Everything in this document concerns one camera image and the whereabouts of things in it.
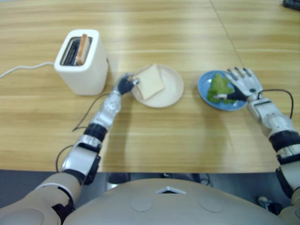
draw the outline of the green vegetable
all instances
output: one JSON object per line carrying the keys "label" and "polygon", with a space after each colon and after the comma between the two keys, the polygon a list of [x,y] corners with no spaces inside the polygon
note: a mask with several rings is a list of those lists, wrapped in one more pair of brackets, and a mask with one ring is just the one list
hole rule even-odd
{"label": "green vegetable", "polygon": [[220,73],[216,73],[214,79],[211,81],[210,89],[208,90],[207,100],[213,103],[219,103],[223,101],[225,104],[235,103],[234,100],[228,99],[216,99],[215,95],[218,94],[231,94],[234,93],[234,89],[228,87],[229,80],[227,78],[223,78]]}

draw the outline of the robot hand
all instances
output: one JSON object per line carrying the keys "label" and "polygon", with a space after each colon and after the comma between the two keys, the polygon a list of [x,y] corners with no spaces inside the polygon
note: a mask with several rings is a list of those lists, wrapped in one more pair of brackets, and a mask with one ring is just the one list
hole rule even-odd
{"label": "robot hand", "polygon": [[114,87],[114,90],[118,91],[121,95],[130,92],[135,85],[139,83],[139,79],[133,79],[132,73],[125,73],[119,79],[117,84]]}
{"label": "robot hand", "polygon": [[253,101],[257,99],[258,93],[263,90],[256,75],[249,68],[228,69],[230,74],[225,74],[226,78],[234,86],[233,94],[219,94],[214,96],[218,99],[231,99],[241,101]]}

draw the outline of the black cable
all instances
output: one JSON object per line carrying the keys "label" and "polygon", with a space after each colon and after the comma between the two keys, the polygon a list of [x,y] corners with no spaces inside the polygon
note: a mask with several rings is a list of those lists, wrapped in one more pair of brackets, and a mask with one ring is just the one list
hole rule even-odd
{"label": "black cable", "polygon": [[283,91],[283,92],[289,94],[289,96],[290,96],[290,98],[291,98],[291,103],[292,103],[292,106],[291,106],[291,114],[290,114],[290,119],[291,119],[291,118],[293,117],[293,111],[294,111],[294,99],[293,99],[292,94],[291,94],[289,91],[284,90],[284,89],[267,89],[267,90],[261,90],[261,91],[258,93],[258,95],[257,95],[257,99],[259,99],[260,94],[263,93],[263,92],[265,92],[265,91]]}
{"label": "black cable", "polygon": [[210,175],[208,173],[205,174],[207,176],[207,178],[201,178],[200,174],[199,174],[199,183],[202,184],[203,181],[206,181],[206,186],[210,185],[212,188],[214,187],[214,185],[212,184],[212,181],[210,180]]}
{"label": "black cable", "polygon": [[80,120],[80,122],[77,124],[77,126],[72,130],[72,132],[76,131],[77,129],[80,129],[82,127],[79,128],[79,126],[81,125],[81,123],[84,121],[84,119],[87,117],[87,115],[89,114],[90,110],[92,109],[92,107],[94,106],[94,104],[97,102],[98,99],[102,98],[103,96],[107,96],[109,95],[108,93],[102,94],[99,97],[97,97],[93,103],[90,105],[89,109],[87,110],[87,112],[85,113],[85,115],[83,116],[83,118]]}
{"label": "black cable", "polygon": [[60,155],[61,155],[66,149],[71,148],[71,147],[73,147],[73,145],[69,145],[69,146],[63,148],[63,149],[59,152],[59,154],[57,155],[56,161],[55,161],[56,172],[59,172],[59,170],[58,170],[58,160],[59,160],[59,158],[60,158]]}
{"label": "black cable", "polygon": [[72,132],[74,132],[74,131],[76,131],[76,130],[79,130],[79,129],[86,129],[86,128],[88,128],[88,127],[75,127],[75,128],[72,130]]}

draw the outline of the wood grain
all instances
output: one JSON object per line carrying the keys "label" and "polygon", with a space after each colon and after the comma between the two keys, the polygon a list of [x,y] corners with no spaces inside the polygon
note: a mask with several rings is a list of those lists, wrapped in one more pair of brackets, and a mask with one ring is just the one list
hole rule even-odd
{"label": "wood grain", "polygon": [[[124,97],[99,171],[270,172],[278,167],[275,152],[248,111],[211,108],[196,84],[209,70],[250,67],[265,88],[293,93],[299,128],[297,16],[272,0],[0,2],[0,71],[54,61],[71,30],[97,29],[110,62],[104,92],[122,73],[150,63],[173,67],[185,83],[182,99],[164,109]],[[270,96],[289,113],[284,94]],[[58,152],[81,134],[71,130],[94,98],[74,95],[51,66],[2,78],[0,169],[53,171]]]}

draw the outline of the bread slice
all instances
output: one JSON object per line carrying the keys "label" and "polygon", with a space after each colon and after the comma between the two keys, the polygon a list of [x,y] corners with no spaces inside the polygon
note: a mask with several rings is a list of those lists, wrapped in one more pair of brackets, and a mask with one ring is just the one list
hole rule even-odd
{"label": "bread slice", "polygon": [[137,88],[144,100],[149,99],[165,88],[160,70],[156,64],[152,64],[138,72],[134,75],[134,78],[139,78],[140,80]]}

